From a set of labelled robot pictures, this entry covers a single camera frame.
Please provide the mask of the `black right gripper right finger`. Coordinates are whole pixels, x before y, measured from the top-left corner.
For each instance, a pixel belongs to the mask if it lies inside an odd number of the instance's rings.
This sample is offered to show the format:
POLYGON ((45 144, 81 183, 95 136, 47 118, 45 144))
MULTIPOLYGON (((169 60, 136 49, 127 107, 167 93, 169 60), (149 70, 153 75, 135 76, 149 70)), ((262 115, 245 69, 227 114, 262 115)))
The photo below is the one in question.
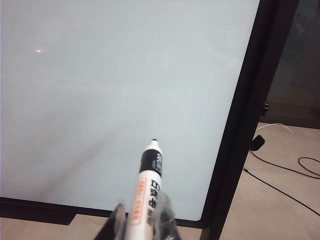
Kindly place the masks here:
POLYGON ((169 197, 158 193, 153 215, 153 240, 181 240, 169 197))

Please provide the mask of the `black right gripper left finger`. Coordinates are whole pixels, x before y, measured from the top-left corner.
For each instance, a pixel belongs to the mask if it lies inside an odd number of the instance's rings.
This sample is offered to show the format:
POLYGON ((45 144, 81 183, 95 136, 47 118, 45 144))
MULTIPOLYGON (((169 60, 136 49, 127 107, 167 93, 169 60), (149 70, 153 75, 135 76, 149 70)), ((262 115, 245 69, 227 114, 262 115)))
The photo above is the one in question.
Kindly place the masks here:
POLYGON ((119 200, 118 205, 100 229, 94 240, 123 240, 127 226, 126 203, 119 200))

